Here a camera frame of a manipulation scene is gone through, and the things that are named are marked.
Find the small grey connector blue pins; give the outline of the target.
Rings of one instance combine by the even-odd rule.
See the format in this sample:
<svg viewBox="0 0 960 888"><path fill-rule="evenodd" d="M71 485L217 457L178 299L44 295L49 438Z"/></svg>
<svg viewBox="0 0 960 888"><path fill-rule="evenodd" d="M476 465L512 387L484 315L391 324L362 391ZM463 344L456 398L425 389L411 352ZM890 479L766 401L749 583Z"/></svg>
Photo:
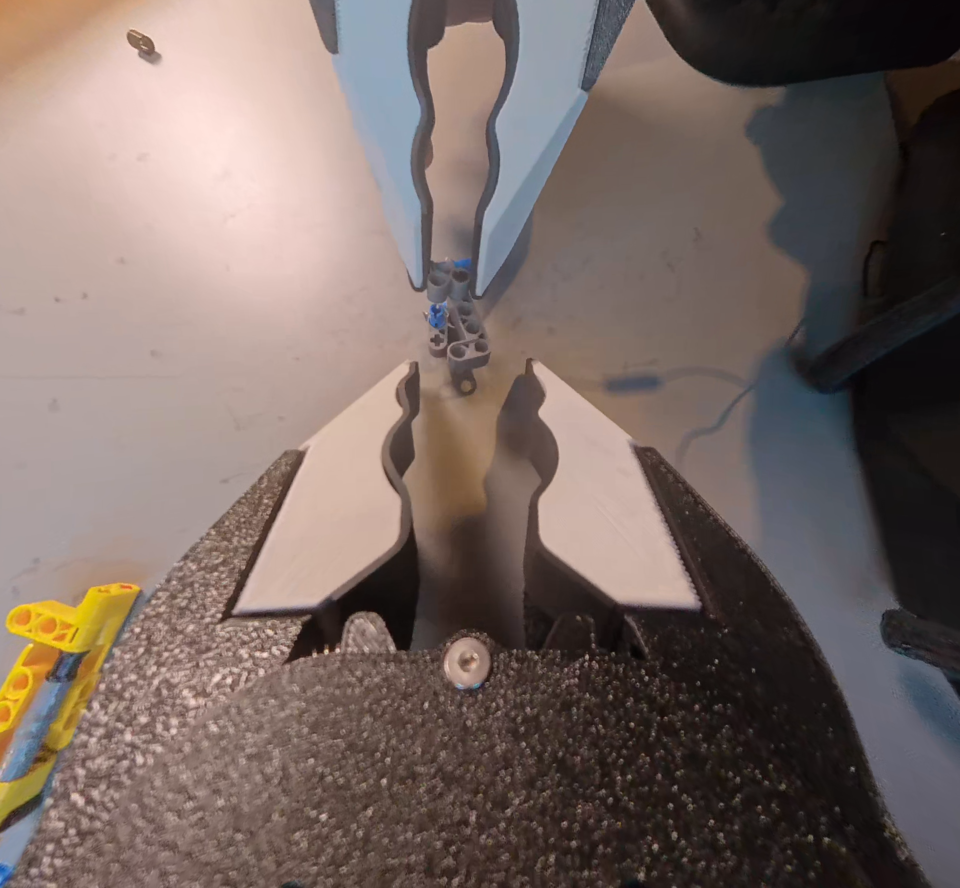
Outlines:
<svg viewBox="0 0 960 888"><path fill-rule="evenodd" d="M452 330L449 300L430 302L423 317L429 353L436 358L447 358Z"/></svg>

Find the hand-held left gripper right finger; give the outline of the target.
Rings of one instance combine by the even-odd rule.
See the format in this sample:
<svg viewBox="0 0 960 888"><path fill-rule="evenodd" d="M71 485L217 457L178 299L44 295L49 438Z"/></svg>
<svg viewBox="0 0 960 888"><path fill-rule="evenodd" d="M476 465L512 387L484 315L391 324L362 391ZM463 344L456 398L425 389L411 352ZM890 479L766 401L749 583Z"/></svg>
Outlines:
<svg viewBox="0 0 960 888"><path fill-rule="evenodd" d="M702 599L632 437L543 362L520 378L538 478L524 589L547 615L698 613Z"/></svg>

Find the grey angled beam assembly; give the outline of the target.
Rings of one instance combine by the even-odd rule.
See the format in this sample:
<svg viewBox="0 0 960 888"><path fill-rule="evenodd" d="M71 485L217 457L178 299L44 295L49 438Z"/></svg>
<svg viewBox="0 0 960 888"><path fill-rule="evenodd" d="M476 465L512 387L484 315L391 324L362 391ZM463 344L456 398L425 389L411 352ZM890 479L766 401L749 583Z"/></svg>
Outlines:
<svg viewBox="0 0 960 888"><path fill-rule="evenodd" d="M470 290L471 261L432 261L426 279L430 303L449 301L451 340L445 360L454 391L461 397L476 391L475 372L489 364L492 349Z"/></svg>

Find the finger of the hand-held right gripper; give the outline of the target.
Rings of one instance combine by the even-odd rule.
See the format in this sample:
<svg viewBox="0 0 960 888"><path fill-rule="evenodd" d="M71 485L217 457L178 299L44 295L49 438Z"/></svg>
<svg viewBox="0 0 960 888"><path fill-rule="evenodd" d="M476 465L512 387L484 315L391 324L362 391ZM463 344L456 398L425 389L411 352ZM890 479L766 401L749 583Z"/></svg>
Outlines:
<svg viewBox="0 0 960 888"><path fill-rule="evenodd" d="M599 0L494 0L505 74L486 126L489 170L472 247L483 297L510 257L588 98Z"/></svg>
<svg viewBox="0 0 960 888"><path fill-rule="evenodd" d="M411 46L415 0L334 0L334 68L412 287L426 289L433 203L426 184L431 102Z"/></svg>

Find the person's torso black hoodie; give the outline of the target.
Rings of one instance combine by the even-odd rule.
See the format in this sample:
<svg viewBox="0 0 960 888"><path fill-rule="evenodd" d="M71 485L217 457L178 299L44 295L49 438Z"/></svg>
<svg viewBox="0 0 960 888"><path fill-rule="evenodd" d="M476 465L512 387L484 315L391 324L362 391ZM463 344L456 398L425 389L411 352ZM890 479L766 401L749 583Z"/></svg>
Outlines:
<svg viewBox="0 0 960 888"><path fill-rule="evenodd" d="M959 686L959 92L901 146L890 222L873 241L853 330L818 354L789 342L807 386L850 394L853 434L896 606L881 638Z"/></svg>

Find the yellow beam assembly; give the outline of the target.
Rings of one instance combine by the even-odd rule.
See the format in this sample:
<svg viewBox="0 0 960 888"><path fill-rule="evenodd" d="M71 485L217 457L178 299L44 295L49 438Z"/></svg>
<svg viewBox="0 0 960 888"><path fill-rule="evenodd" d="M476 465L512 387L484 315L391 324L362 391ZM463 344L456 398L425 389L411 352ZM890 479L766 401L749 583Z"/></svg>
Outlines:
<svg viewBox="0 0 960 888"><path fill-rule="evenodd" d="M91 587L77 606L32 602L8 614L7 630L27 646L1 687L2 833L41 804L141 600L139 586L113 582Z"/></svg>

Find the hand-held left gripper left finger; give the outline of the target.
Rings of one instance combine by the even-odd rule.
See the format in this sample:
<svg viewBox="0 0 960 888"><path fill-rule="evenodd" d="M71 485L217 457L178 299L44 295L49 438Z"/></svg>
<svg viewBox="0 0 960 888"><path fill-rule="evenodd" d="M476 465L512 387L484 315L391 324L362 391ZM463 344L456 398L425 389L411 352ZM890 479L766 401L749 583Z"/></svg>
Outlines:
<svg viewBox="0 0 960 888"><path fill-rule="evenodd" d="M386 566L412 535L419 364L402 361L300 446L228 608L305 615Z"/></svg>

